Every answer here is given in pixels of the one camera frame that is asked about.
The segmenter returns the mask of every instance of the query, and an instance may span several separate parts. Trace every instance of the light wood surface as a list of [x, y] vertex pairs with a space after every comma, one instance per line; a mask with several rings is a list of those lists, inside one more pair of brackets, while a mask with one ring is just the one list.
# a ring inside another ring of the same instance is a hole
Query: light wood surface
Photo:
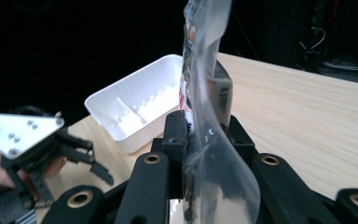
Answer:
[[[284, 158], [311, 189], [331, 199], [340, 189], [358, 188], [358, 83], [223, 53], [218, 60], [234, 82], [231, 114], [259, 152]], [[130, 177], [136, 158], [151, 146], [126, 154], [91, 116], [69, 131], [94, 142], [96, 159], [110, 170], [114, 186]], [[112, 188], [89, 169], [68, 162], [48, 180], [53, 196], [78, 185]], [[38, 222], [46, 212], [36, 211]]]

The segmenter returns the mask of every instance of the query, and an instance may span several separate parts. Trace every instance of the wooden table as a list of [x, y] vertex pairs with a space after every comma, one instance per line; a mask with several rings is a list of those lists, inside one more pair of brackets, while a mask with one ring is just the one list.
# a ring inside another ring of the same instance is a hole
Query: wooden table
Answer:
[[[311, 189], [328, 198], [335, 199], [340, 189], [358, 188], [358, 83], [223, 53], [218, 60], [234, 82], [232, 115], [259, 152], [284, 158]], [[69, 131], [94, 142], [96, 159], [110, 170], [114, 186], [130, 177], [136, 158], [151, 146], [126, 154], [91, 116]], [[78, 185], [112, 188], [89, 169], [68, 162], [48, 180], [53, 196], [58, 199]], [[38, 222], [46, 212], [36, 211]]]

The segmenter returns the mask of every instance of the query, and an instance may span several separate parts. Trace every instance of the clear plastic bag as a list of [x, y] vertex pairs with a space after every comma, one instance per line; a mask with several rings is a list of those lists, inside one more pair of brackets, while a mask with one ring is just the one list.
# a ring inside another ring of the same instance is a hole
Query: clear plastic bag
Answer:
[[211, 93], [218, 70], [216, 55], [230, 8], [231, 0], [189, 0], [184, 11], [179, 106], [190, 124], [183, 165], [186, 223], [255, 223], [258, 215], [257, 182], [228, 141], [222, 125], [227, 120], [216, 116]]

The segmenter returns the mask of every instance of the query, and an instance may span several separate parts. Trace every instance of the white plastic tray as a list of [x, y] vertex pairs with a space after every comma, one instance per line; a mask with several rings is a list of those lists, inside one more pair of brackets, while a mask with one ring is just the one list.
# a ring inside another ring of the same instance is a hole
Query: white plastic tray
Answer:
[[132, 153], [164, 131], [165, 117], [178, 109], [182, 56], [166, 55], [85, 101], [90, 114], [120, 148]]

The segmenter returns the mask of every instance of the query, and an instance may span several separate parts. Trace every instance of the dark background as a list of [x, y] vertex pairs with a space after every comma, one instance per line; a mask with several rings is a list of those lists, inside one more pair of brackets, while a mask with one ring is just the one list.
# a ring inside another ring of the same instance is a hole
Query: dark background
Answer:
[[[358, 55], [358, 1], [328, 0], [324, 42], [311, 53], [310, 21], [319, 1], [234, 0], [220, 51], [321, 74], [321, 52]], [[182, 54], [186, 0], [0, 0], [0, 113], [21, 105], [88, 115], [92, 93], [166, 54]], [[331, 75], [358, 81], [358, 73]]]

